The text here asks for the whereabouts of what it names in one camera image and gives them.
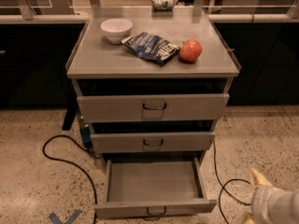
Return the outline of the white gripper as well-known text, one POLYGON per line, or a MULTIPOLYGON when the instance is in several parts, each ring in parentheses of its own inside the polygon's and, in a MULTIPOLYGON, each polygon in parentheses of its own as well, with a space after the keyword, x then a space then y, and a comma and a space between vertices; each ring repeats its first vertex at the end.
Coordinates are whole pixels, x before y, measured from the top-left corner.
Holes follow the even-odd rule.
POLYGON ((251 201, 252 213, 245 212, 238 224, 299 224, 299 191, 272 187, 273 184, 254 168, 250 173, 257 188, 251 201))

